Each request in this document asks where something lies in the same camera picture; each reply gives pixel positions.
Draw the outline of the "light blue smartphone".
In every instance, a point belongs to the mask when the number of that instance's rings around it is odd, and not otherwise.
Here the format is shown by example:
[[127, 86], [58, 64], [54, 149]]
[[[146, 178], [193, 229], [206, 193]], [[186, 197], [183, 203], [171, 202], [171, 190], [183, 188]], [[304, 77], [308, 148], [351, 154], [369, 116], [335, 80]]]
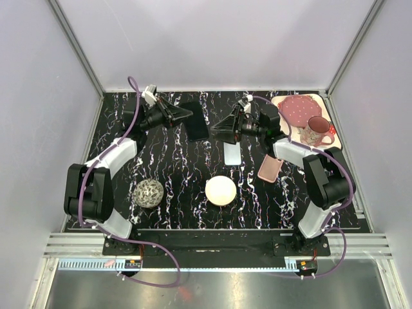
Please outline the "light blue smartphone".
[[241, 147], [240, 143], [229, 144], [223, 143], [223, 154], [224, 154], [224, 163], [227, 166], [238, 166], [241, 165]]

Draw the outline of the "pink phone case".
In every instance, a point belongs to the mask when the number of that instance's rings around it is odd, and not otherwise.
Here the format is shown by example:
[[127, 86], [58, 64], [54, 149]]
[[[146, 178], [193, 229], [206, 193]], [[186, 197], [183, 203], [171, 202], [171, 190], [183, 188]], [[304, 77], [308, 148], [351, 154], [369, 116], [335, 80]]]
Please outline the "pink phone case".
[[266, 155], [259, 168], [257, 177], [265, 182], [274, 183], [277, 180], [282, 164], [282, 160]]

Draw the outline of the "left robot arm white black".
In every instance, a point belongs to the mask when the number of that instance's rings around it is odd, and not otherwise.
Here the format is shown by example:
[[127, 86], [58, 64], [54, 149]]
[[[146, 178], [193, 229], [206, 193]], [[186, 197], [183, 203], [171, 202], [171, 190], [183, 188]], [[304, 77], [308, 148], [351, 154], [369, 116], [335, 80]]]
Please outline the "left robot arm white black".
[[147, 142], [147, 132], [159, 126], [179, 126], [193, 112], [158, 98], [154, 104], [129, 99], [124, 106], [123, 128], [109, 147], [84, 164], [68, 168], [64, 211], [76, 217], [82, 228], [97, 229], [117, 241], [126, 255], [138, 250], [132, 224], [115, 209], [113, 177], [134, 159]]

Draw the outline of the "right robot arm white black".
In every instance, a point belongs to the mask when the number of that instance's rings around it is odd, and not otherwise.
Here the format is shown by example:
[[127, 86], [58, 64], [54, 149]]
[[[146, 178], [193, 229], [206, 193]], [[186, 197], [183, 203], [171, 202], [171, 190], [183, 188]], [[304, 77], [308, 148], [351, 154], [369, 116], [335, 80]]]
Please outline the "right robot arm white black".
[[243, 106], [237, 104], [211, 127], [211, 134], [228, 144], [240, 142], [245, 135], [257, 137], [269, 157], [304, 171], [310, 203], [286, 243], [294, 252], [307, 255], [326, 234], [325, 226], [334, 212], [351, 203], [355, 189], [341, 150], [336, 147], [320, 150], [293, 141], [281, 129], [283, 117], [273, 104], [261, 107], [258, 117], [247, 115]]

